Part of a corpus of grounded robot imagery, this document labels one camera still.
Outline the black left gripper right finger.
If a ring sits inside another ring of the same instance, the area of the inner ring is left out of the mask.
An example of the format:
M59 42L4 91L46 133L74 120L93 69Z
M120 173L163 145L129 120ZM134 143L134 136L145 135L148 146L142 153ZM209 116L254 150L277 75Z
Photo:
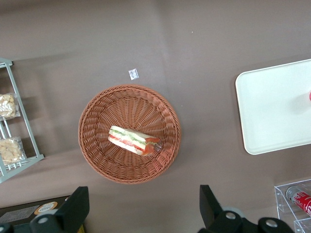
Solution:
M205 227L201 233L292 233L291 227L282 220L263 217L250 222L237 208L223 208L209 185L200 186L200 213Z

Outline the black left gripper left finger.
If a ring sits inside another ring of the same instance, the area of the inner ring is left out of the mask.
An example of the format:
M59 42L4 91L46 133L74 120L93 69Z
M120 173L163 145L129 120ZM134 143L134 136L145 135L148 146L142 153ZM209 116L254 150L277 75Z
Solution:
M88 187L71 195L0 209L2 233L80 233L89 214Z

